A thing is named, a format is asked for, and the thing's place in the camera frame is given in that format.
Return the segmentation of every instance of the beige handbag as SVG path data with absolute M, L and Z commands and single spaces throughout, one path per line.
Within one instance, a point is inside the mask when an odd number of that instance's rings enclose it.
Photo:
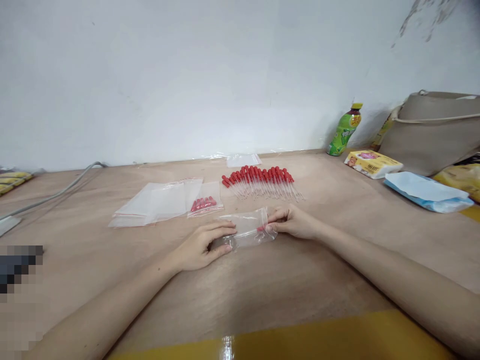
M 431 176 L 480 150 L 480 96 L 421 90 L 390 118 L 379 152 L 404 171 Z

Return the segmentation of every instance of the stack of plastic bags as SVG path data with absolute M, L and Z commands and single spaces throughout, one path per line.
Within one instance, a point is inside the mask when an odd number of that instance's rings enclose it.
M 140 227 L 184 214 L 195 217 L 223 209 L 219 182 L 203 183 L 203 180 L 202 177 L 195 177 L 169 183 L 149 182 L 129 202 L 115 211 L 108 226 Z

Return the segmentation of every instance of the white wall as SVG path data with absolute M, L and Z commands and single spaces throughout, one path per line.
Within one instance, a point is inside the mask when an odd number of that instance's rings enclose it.
M 479 15 L 474 0 L 3 1 L 0 164 L 322 148 L 353 99 L 364 143 L 411 92 L 480 93 Z

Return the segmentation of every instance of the yellow packaged item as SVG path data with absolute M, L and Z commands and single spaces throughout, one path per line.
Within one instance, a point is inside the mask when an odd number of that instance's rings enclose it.
M 401 162 L 371 150 L 352 151 L 345 164 L 372 179 L 382 179 L 385 174 L 398 173 L 404 166 Z
M 0 195 L 8 193 L 14 187 L 12 185 L 0 184 Z
M 11 184 L 13 186 L 18 186 L 24 182 L 25 179 L 21 177 L 0 177 L 0 184 Z
M 463 190 L 480 203 L 480 164 L 450 166 L 433 177 L 443 185 Z
M 33 175 L 31 173 L 23 172 L 23 171 L 0 173 L 0 179 L 1 178 L 24 178 L 25 180 L 30 180 L 32 176 Z

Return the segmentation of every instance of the gray cable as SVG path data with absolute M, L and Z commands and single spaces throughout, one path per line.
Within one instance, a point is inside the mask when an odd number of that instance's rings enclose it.
M 50 197 L 47 197 L 43 200 L 40 200 L 39 202 L 36 202 L 36 203 L 33 203 L 32 205 L 28 205 L 28 206 L 25 206 L 25 207 L 22 207 L 21 209 L 18 209 L 18 210 L 15 210 L 15 211 L 12 211 L 11 213 L 5 215 L 5 216 L 2 216 L 0 217 L 0 221 L 2 221 L 3 219 L 6 219 L 10 216 L 14 216 L 14 215 L 17 215 L 17 214 L 20 214 L 20 213 L 23 213 L 27 210 L 30 210 L 32 208 L 35 208 L 39 205 L 42 205 L 43 203 L 46 203 L 47 201 L 50 201 L 52 199 L 55 199 L 55 198 L 58 198 L 60 195 L 64 194 L 66 191 L 68 191 L 69 189 L 71 189 L 72 187 L 74 187 L 83 177 L 84 175 L 87 173 L 88 170 L 90 170 L 91 168 L 93 168 L 95 165 L 100 165 L 101 167 L 103 168 L 106 168 L 107 165 L 105 164 L 102 164 L 101 162 L 99 161 L 95 161 L 93 164 L 91 164 L 90 166 L 88 166 L 85 170 L 83 170 L 83 172 L 80 174 L 79 177 L 77 177 L 75 179 L 75 181 L 73 181 L 70 185 L 68 185 L 66 188 L 64 188 L 62 191 L 59 191 L 57 192 L 55 195 L 52 195 Z

